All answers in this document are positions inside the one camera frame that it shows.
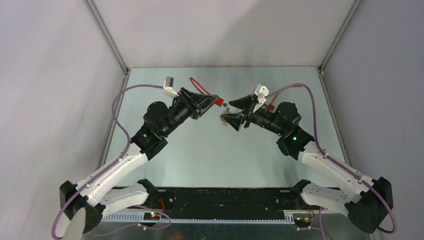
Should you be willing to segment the brass padlock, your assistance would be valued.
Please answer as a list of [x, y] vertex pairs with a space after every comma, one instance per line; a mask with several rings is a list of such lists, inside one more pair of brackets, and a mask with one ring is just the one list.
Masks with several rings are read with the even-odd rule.
[[228, 122], [222, 117], [222, 115], [229, 115], [231, 112], [230, 111], [224, 111], [221, 116], [220, 116], [220, 120], [223, 126], [227, 126]]

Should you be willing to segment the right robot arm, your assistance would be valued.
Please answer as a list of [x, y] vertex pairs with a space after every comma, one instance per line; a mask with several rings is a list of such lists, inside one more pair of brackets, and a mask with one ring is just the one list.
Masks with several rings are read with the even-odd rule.
[[236, 131], [257, 125], [279, 136], [276, 144], [283, 155], [292, 157], [322, 173], [338, 189], [300, 180], [291, 190], [291, 204], [297, 209], [319, 206], [346, 216], [359, 230], [372, 234], [394, 207], [392, 184], [384, 177], [374, 179], [338, 161], [299, 126], [301, 115], [294, 103], [282, 102], [275, 111], [265, 104], [257, 107], [251, 95], [230, 101], [240, 109], [220, 117]]

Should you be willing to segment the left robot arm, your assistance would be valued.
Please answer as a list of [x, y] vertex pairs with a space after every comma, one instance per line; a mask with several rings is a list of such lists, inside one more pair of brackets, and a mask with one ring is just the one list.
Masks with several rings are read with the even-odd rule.
[[172, 100], [151, 103], [143, 116], [144, 123], [133, 137], [127, 137], [124, 149], [112, 161], [77, 183], [69, 180], [59, 187], [61, 209], [53, 223], [51, 235], [62, 215], [70, 220], [62, 239], [79, 240], [93, 230], [106, 216], [132, 206], [153, 208], [158, 202], [157, 188], [147, 179], [113, 189], [136, 168], [152, 160], [166, 145], [166, 138], [185, 120], [200, 118], [218, 100], [216, 94], [194, 93], [182, 87], [178, 92], [164, 87]]

